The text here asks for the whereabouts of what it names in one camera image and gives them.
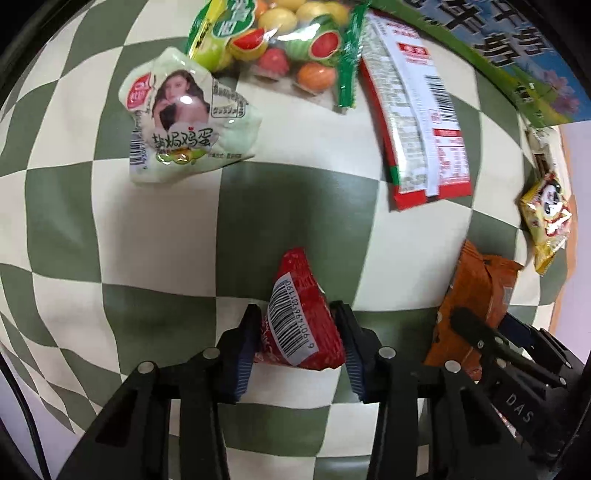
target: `red snack package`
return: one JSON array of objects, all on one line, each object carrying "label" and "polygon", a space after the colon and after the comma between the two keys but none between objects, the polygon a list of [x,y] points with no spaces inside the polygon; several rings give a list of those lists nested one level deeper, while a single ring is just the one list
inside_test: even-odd
[{"label": "red snack package", "polygon": [[343,342],[302,248],[287,251],[281,259],[261,340],[257,362],[307,370],[345,363]]}]

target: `green packaging strip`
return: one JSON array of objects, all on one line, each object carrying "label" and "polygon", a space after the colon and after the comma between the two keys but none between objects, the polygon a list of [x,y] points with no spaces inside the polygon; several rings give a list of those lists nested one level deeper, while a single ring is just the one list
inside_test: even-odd
[{"label": "green packaging strip", "polygon": [[357,66],[361,58],[361,32],[365,12],[369,4],[369,1],[365,1],[353,7],[349,26],[345,31],[343,53],[337,66],[339,74],[337,106],[340,108],[353,108],[355,106]]}]

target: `fruit candy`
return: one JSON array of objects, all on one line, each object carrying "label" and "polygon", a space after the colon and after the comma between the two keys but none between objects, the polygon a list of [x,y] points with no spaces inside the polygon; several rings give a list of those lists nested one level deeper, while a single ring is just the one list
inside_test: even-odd
[{"label": "fruit candy", "polygon": [[316,62],[306,63],[297,73],[297,83],[310,93],[320,93],[332,87],[336,81],[336,70]]}]

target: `orange snack package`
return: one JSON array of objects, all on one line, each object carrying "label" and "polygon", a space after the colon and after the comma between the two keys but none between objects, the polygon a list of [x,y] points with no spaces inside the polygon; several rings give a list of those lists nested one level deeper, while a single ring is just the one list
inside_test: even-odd
[{"label": "orange snack package", "polygon": [[424,363],[441,367],[457,361],[473,380],[480,380],[480,353],[452,330],[450,315],[455,308],[467,307],[490,327],[496,328],[507,313],[517,273],[517,262],[498,255],[481,255],[466,240],[456,273],[437,312],[433,344]]}]

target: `green and white checkered tile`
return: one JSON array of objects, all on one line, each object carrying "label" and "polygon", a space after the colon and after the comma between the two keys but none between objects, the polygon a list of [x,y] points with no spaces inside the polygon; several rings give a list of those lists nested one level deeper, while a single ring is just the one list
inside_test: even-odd
[{"label": "green and white checkered tile", "polygon": [[[256,157],[170,186],[128,179],[117,90],[182,48],[203,0],[103,0],[44,47],[0,111],[0,342],[47,410],[82,435],[143,360],[183,362],[265,305],[282,253],[306,249],[329,299],[420,361],[463,240],[525,265],[509,311],[547,327],[566,279],[540,278],[517,199],[534,164],[515,109],[426,40],[453,96],[474,194],[391,212],[366,98],[347,115],[239,80],[264,116]],[[376,406],[345,369],[255,365],[221,406],[234,480],[365,478]],[[170,426],[178,475],[178,404]]]}]

